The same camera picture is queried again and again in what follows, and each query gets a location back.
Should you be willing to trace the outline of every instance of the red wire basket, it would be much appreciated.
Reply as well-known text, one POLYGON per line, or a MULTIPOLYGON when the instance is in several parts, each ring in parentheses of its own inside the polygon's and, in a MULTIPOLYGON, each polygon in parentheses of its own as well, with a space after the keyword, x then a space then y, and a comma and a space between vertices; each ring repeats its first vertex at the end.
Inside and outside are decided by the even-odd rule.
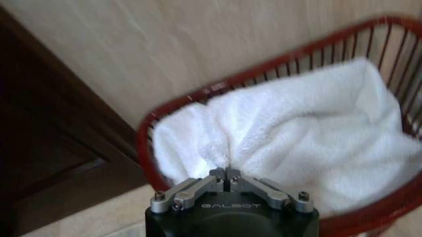
MULTIPOLYGON (((137 131, 139 163, 155 190, 169 182, 157 170, 152 151, 155 123, 181 106, 207 101, 239 87, 299 74, 332 63, 364 56, 375 65, 402 109, 403 131, 420 140, 422 99, 422 22, 408 17, 370 19, 308 45, 290 51, 247 71, 235 74, 153 109, 137 131)), ((422 172, 383 199, 347 214, 320 220, 319 235, 350 236, 388 226, 422 204, 422 172)))

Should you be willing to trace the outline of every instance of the white towel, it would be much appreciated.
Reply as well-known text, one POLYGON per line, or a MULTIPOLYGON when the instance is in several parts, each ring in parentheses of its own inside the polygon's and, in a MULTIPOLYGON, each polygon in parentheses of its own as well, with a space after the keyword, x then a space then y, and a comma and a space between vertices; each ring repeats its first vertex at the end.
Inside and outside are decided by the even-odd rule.
POLYGON ((157 123, 153 150, 175 184, 231 166, 308 191, 322 217, 380 199, 422 168, 420 143, 363 58, 185 106, 157 123))

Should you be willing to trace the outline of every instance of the door panel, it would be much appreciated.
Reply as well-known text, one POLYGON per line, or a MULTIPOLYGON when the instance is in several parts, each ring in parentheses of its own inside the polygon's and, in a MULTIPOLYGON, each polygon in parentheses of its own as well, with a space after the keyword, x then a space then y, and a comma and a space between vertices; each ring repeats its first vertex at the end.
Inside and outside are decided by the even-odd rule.
POLYGON ((145 179, 133 129, 1 7, 0 48, 0 215, 20 235, 145 179))

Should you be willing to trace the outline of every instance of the tile floor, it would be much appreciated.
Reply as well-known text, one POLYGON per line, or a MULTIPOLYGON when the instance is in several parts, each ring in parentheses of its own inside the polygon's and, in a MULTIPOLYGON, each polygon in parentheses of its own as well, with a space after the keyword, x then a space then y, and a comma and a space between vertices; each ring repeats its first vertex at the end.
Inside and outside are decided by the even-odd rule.
MULTIPOLYGON (((153 190, 145 185, 51 223, 25 237, 144 237, 144 211, 153 190)), ((402 217, 382 237, 422 236, 422 207, 402 217)))

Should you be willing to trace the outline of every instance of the basket rim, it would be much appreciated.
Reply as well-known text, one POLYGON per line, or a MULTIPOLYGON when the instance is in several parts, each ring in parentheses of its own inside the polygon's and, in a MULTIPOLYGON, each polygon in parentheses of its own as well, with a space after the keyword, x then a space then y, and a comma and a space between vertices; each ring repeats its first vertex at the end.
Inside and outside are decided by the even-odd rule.
MULTIPOLYGON (((270 71, 279 65, 291 62, 294 59, 307 56, 315 50, 339 42, 342 39, 352 36, 355 33, 375 27, 378 25, 398 25, 404 30, 414 33, 422 38, 422 21, 408 16, 382 15, 374 17, 342 30, 335 31, 328 36, 312 41, 302 47, 283 53, 280 56, 258 64, 248 70, 228 76, 217 82, 209 83, 193 92, 177 97, 152 109, 141 120, 137 129, 137 156, 139 164, 143 168, 145 178, 153 189, 167 190, 169 188, 165 178, 157 172, 153 157, 148 151, 148 127, 152 121, 159 120, 163 116, 177 110, 181 106, 203 98, 225 92, 232 85, 240 84, 251 77, 270 71)), ((403 126, 410 126, 406 117, 402 119, 403 126)), ((340 214, 338 216, 320 219, 319 235, 326 236, 348 236, 359 234, 367 230, 391 224, 400 216, 422 205, 422 172, 404 184, 396 191, 363 208, 340 214)))

